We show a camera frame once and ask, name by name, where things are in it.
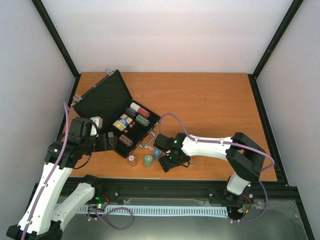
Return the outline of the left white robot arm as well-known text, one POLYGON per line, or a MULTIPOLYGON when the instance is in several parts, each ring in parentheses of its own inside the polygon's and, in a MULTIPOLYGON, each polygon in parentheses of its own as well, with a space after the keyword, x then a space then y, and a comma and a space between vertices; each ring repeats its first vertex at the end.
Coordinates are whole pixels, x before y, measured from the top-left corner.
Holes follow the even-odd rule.
POLYGON ((84 155, 113 150, 115 146, 113 132, 76 138, 69 135, 66 141, 50 145, 33 198, 22 219, 8 228, 6 236, 13 240, 60 240, 80 207, 90 200, 99 201, 104 195, 102 180, 86 175, 67 199, 56 207, 68 177, 84 155))

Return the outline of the dark blue poker chip stack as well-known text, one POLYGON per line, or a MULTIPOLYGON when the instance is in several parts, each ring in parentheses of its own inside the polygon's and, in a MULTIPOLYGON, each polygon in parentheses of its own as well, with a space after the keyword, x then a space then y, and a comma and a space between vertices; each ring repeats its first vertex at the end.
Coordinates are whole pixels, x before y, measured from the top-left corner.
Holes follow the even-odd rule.
POLYGON ((127 108, 125 109, 125 114, 126 114, 128 117, 132 118, 133 120, 135 120, 136 117, 137 117, 137 115, 138 115, 138 113, 137 113, 135 110, 133 110, 132 108, 130 108, 130 107, 127 107, 127 108))

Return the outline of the red poker chip stack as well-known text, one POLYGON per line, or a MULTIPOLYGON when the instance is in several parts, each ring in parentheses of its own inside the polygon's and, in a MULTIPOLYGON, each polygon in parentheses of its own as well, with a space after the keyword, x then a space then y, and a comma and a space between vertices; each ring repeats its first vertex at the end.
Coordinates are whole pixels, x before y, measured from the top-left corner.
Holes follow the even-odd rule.
POLYGON ((143 107, 140 107, 137 112, 146 119, 150 117, 150 112, 144 109, 143 107))

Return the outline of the clear round dealer button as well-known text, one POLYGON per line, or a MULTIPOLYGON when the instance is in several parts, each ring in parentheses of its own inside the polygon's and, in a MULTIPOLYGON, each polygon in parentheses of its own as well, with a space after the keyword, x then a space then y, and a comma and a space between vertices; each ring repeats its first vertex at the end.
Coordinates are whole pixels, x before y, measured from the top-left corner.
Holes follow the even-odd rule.
POLYGON ((196 160, 191 159, 191 160, 189 161, 189 167, 190 167, 190 168, 191 168, 191 167, 194 167, 194 166, 196 165, 196 163, 197 163, 196 160))

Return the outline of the dark green poker chip stack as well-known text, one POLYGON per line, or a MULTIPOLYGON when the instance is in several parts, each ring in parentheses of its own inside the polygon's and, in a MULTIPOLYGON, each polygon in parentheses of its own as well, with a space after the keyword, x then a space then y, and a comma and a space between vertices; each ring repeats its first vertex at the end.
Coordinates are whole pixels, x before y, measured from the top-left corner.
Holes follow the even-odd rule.
POLYGON ((140 123, 141 125, 143 125, 144 127, 147 127, 150 124, 150 121, 148 119, 146 119, 145 117, 143 117, 142 115, 138 114, 135 117, 135 120, 140 123))

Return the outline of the black poker set case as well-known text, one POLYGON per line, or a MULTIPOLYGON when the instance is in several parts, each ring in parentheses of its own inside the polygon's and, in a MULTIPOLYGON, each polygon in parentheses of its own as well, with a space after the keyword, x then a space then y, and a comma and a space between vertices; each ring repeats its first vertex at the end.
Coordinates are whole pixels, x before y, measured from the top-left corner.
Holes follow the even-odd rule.
POLYGON ((113 132, 118 139, 121 135, 130 138, 133 141, 133 145, 130 147, 125 146, 119 140, 117 141, 114 151, 123 158, 126 158, 138 147, 160 120, 158 114, 133 99, 119 70, 105 76, 83 95, 75 94, 72 107, 80 117, 101 117, 103 123, 99 130, 100 133, 113 132), (127 127, 128 133, 124 133, 124 131, 115 128, 113 123, 125 113, 126 108, 130 108, 131 103, 136 103, 150 112, 150 116, 147 118, 149 125, 143 126, 134 120, 136 124, 132 126, 132 129, 127 127))

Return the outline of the blue yellow card deck box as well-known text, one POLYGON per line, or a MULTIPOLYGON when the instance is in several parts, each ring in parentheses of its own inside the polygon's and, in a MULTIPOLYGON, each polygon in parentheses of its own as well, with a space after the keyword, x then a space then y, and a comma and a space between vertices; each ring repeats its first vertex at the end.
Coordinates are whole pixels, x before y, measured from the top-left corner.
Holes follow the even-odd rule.
POLYGON ((133 119, 124 113, 112 125, 123 132, 132 122, 133 119))

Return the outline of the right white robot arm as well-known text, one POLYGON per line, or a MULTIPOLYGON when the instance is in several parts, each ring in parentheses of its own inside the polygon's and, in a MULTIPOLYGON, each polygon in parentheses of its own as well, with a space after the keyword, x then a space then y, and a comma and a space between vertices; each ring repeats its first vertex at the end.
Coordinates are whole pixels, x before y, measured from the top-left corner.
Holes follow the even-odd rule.
POLYGON ((183 166, 189 167, 191 157, 221 159, 230 164, 234 173, 219 197, 229 203, 239 203, 245 188, 260 180, 265 151, 247 135, 237 132, 232 137, 207 138, 178 133, 175 138, 159 134, 153 144, 164 153, 159 163, 164 172, 183 166))

